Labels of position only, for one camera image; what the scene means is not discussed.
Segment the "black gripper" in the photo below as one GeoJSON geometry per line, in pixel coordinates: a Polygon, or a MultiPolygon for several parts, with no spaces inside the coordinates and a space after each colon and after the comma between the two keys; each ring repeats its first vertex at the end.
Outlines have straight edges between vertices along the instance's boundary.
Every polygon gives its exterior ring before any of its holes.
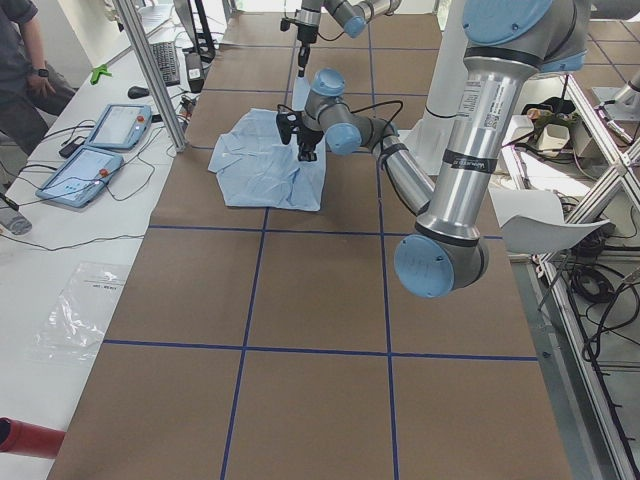
{"type": "Polygon", "coordinates": [[[315,162],[317,154],[316,146],[323,139],[323,132],[308,127],[300,127],[297,134],[299,146],[298,160],[302,162],[315,162]]]}
{"type": "Polygon", "coordinates": [[[310,58],[310,45],[316,42],[316,26],[298,23],[297,39],[301,42],[301,46],[298,51],[298,77],[304,77],[306,74],[306,68],[310,58]]]}

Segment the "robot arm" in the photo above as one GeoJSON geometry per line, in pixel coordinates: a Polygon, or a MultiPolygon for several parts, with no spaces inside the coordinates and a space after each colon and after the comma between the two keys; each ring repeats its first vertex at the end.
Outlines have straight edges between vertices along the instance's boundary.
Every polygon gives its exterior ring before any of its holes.
{"type": "Polygon", "coordinates": [[[436,178],[422,170],[390,122],[347,105],[344,78],[332,69],[316,74],[304,108],[281,126],[281,138],[296,140],[306,161],[322,142],[338,155],[370,151],[416,218],[414,233],[395,250],[397,277],[417,296],[445,296],[479,280],[488,266],[476,220],[523,85],[583,66],[590,16],[587,1],[451,6],[445,37],[461,40],[464,71],[455,75],[457,109],[436,178]]]}
{"type": "Polygon", "coordinates": [[[400,5],[401,0],[366,0],[355,5],[347,0],[304,0],[294,16],[284,16],[280,24],[282,31],[287,31],[291,25],[298,29],[298,76],[305,76],[311,45],[317,42],[319,36],[322,9],[342,27],[344,33],[356,38],[374,18],[392,15],[400,5]]]}

